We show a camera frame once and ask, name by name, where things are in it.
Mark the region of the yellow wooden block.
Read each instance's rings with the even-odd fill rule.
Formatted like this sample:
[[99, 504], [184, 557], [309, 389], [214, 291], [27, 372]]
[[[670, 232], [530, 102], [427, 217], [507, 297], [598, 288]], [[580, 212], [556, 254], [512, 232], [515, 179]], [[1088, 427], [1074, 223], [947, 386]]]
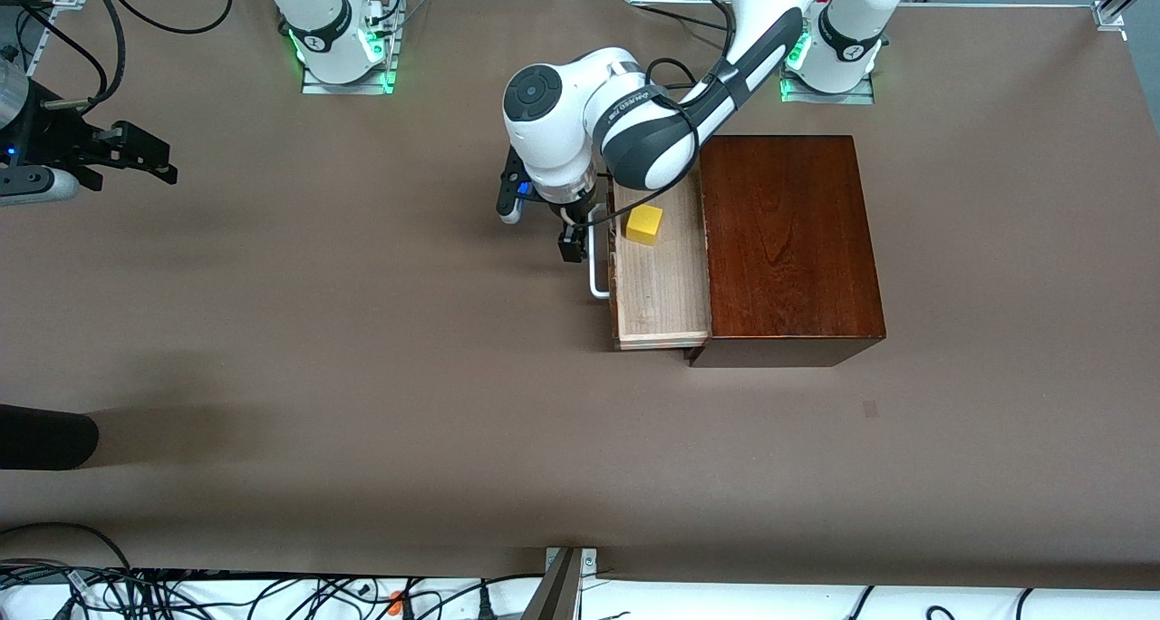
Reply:
[[641, 204], [629, 211], [622, 233], [630, 243], [655, 246], [664, 223], [664, 208]]

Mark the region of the wooden drawer with white handle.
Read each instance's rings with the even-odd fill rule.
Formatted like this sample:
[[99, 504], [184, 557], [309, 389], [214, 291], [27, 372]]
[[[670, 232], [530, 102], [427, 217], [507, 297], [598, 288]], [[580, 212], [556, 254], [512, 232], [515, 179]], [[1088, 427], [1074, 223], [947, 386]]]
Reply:
[[604, 245], [595, 253], [606, 260], [614, 347], [699, 347], [711, 329], [699, 170], [651, 204], [664, 212], [654, 244], [626, 239], [625, 217], [599, 230]]

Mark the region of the large table cover sheet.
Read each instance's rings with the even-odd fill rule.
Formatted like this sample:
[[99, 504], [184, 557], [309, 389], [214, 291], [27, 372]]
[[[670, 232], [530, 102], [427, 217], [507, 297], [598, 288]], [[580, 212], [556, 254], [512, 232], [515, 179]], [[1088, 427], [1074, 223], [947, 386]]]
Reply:
[[496, 217], [505, 82], [597, 46], [704, 71], [622, 0], [432, 0], [389, 96], [305, 96], [270, 0], [124, 23], [92, 118], [179, 183], [0, 208], [0, 402], [94, 463], [0, 470], [0, 528], [138, 567], [1160, 587], [1160, 137], [1081, 7], [907, 7], [873, 104], [767, 82], [728, 134], [849, 134], [887, 336], [815, 372], [609, 348], [554, 219]]

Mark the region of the dark brown wooden cabinet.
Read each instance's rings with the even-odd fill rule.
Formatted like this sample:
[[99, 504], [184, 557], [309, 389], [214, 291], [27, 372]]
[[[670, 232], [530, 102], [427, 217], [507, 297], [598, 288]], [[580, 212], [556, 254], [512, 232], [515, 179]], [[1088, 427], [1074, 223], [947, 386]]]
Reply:
[[710, 326], [693, 368], [819, 368], [886, 336], [849, 134], [716, 136], [699, 153]]

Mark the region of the black rounded object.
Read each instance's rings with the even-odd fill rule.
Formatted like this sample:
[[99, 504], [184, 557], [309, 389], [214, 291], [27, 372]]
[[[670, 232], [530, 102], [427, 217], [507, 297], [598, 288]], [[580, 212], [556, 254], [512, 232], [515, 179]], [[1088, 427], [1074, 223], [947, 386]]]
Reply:
[[78, 469], [99, 441], [97, 423], [86, 414], [0, 404], [0, 469]]

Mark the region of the metal table bracket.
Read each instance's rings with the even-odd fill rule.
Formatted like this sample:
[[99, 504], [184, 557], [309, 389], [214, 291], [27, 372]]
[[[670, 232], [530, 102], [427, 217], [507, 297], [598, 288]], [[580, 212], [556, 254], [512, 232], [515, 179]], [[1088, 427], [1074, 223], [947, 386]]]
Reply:
[[546, 574], [519, 620], [580, 620], [583, 582], [596, 574], [595, 548], [548, 549]]

